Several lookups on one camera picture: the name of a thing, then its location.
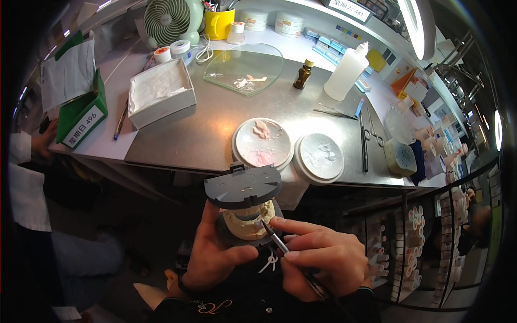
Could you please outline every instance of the yellow mug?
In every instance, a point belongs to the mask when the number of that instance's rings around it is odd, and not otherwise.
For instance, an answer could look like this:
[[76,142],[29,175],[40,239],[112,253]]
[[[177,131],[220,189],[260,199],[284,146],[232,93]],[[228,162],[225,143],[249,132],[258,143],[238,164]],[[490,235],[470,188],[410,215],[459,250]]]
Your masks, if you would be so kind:
[[231,23],[235,21],[235,9],[230,11],[205,11],[205,34],[210,40],[228,38]]

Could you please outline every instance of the black shirt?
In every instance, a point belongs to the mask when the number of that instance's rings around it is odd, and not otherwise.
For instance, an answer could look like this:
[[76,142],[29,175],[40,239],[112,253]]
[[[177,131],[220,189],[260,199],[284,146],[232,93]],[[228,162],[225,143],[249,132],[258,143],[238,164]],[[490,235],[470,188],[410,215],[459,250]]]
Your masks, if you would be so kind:
[[[148,323],[158,322],[343,322],[321,302],[303,303],[282,289],[280,277],[237,277],[184,302],[166,298]],[[380,322],[373,292],[367,287],[340,298],[357,322]]]

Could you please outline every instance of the floor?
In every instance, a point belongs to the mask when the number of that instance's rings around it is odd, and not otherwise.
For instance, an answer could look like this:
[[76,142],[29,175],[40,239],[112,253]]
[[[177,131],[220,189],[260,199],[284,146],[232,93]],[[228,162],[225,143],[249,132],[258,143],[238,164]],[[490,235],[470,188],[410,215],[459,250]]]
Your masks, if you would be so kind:
[[178,206],[168,201],[153,201],[110,183],[110,191],[91,212],[71,211],[47,201],[52,228],[84,239],[96,239],[99,224],[121,229],[127,247],[136,250],[150,264],[142,277],[124,269],[107,288],[99,304],[127,323],[145,321],[142,301],[133,283],[165,288],[164,270],[174,268],[174,259],[183,239],[193,239],[204,205]]

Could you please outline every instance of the cardboard box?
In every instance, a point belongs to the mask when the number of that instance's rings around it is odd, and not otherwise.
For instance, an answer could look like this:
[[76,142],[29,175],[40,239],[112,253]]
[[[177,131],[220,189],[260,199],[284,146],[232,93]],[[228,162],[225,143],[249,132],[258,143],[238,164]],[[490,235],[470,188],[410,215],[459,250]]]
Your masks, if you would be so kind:
[[154,66],[130,80],[128,117],[137,129],[196,103],[182,58]]

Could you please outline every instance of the shelf label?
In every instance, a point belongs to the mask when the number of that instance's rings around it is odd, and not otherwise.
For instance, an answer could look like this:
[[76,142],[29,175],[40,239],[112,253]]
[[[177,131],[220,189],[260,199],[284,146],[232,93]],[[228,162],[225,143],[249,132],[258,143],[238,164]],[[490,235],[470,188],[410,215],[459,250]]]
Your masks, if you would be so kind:
[[328,5],[329,7],[338,9],[349,16],[359,19],[362,22],[365,22],[370,16],[370,12],[368,10],[349,0],[331,0]]

